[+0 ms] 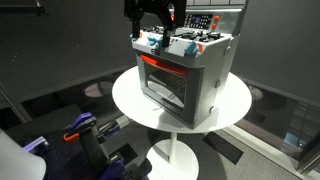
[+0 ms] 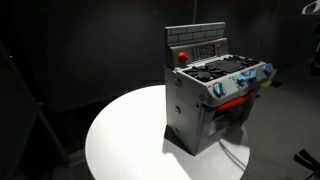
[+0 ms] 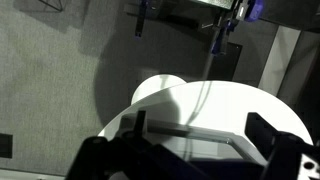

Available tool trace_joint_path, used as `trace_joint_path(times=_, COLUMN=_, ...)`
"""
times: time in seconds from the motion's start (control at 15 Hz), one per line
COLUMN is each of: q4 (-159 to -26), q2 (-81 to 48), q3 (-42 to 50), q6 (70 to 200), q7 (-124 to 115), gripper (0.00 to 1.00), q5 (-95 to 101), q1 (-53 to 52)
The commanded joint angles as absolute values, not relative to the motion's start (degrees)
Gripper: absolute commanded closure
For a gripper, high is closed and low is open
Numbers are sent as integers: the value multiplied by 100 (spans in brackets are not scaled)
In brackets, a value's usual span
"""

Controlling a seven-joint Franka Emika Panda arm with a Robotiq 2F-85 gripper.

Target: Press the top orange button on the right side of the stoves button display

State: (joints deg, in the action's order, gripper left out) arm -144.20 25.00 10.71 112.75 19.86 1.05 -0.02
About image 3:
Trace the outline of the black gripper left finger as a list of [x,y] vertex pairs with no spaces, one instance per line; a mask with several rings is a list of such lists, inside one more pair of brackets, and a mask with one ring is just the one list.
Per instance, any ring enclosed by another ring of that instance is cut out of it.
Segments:
[[143,137],[146,112],[137,113],[132,130],[111,141],[104,137],[85,139],[66,180],[110,180],[123,172],[130,180],[193,180],[200,172],[162,145]]

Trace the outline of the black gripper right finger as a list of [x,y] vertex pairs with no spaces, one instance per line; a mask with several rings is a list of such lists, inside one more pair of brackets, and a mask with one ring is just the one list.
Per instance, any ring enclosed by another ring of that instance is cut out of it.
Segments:
[[245,135],[267,160],[260,180],[297,180],[303,155],[320,162],[317,146],[295,134],[278,131],[258,113],[248,113]]

